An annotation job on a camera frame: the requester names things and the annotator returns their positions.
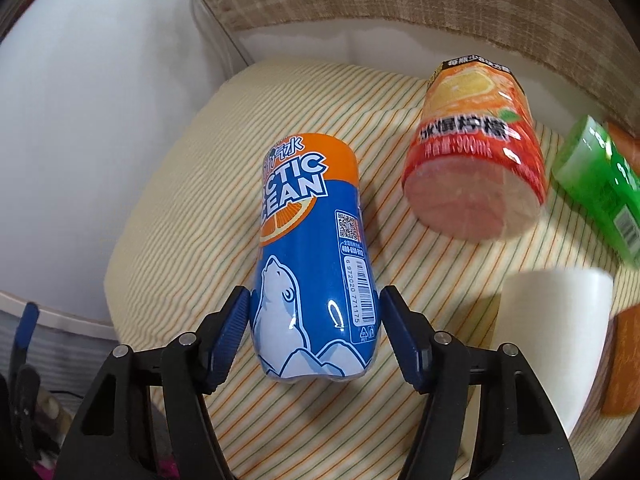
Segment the blue Arctic Ocean cup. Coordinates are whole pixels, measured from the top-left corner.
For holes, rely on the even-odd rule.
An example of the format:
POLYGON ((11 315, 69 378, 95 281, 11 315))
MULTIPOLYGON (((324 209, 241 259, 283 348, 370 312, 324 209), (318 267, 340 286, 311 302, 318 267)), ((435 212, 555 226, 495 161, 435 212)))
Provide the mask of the blue Arctic Ocean cup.
POLYGON ((357 159, 324 133, 295 133, 262 162, 250 307, 265 374, 353 380, 371 365, 380 314, 362 223, 357 159))

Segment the orange copper cup front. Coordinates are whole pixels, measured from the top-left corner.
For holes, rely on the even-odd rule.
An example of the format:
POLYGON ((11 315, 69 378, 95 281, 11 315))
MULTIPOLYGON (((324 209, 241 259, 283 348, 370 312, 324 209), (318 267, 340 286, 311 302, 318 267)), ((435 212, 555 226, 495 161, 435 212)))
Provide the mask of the orange copper cup front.
POLYGON ((615 318, 613 362, 601 413, 608 417, 634 414, 639 408, 639 306, 615 318))

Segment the orange copper cup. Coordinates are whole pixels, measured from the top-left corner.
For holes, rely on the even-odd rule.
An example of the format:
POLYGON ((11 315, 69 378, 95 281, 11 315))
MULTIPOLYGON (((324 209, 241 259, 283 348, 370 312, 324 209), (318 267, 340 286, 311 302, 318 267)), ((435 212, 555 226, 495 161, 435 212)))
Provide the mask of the orange copper cup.
POLYGON ((615 318, 613 362, 601 413, 608 417, 634 414, 639 408, 639 306, 615 318))
POLYGON ((640 172, 639 140, 635 139, 615 122, 607 120, 604 126, 617 151, 626 159, 631 169, 638 174, 640 172))

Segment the white plastic cup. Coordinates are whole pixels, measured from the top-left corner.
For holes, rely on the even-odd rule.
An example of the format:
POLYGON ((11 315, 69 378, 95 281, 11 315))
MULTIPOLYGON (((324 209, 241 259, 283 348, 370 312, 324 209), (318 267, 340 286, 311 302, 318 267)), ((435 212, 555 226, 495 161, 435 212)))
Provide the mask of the white plastic cup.
POLYGON ((511 274, 501 289, 491 345, 510 342, 523 352, 566 434, 596 378, 613 287, 600 269, 553 268, 511 274))

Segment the red orange lemon label cup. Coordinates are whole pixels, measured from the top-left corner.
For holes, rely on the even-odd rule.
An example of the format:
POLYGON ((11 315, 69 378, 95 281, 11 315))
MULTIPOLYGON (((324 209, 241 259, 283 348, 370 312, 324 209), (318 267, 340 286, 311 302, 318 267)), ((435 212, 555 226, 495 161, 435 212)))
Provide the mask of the red orange lemon label cup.
POLYGON ((544 156, 509 67, 476 54, 437 67, 401 186, 424 226, 457 240, 510 240, 538 221, 547 195, 544 156))

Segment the green label cup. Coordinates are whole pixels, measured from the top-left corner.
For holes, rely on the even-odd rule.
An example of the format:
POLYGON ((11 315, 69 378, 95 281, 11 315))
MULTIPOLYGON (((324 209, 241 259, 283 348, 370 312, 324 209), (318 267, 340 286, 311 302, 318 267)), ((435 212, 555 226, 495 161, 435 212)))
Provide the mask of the green label cup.
POLYGON ((639 266, 639 178, 593 117, 570 129, 552 164, 554 180, 583 206, 623 263, 639 266))

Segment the orange copper cup rear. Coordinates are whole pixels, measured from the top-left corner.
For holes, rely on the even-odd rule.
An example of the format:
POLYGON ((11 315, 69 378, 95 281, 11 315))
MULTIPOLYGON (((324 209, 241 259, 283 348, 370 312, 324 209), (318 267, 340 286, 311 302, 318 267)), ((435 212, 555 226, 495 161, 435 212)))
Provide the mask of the orange copper cup rear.
POLYGON ((607 120, 604 126, 617 151, 626 159, 631 169, 638 174, 640 172, 639 140, 635 139, 615 122, 607 120))

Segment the plaid beige sofa backrest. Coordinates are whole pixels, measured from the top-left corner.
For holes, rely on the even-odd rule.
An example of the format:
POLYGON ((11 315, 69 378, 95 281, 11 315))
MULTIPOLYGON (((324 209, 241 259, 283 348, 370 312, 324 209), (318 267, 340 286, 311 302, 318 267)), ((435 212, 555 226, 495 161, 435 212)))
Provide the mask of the plaid beige sofa backrest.
POLYGON ((552 70, 639 130, 639 0, 204 0, 232 32, 378 18, 486 40, 552 70))

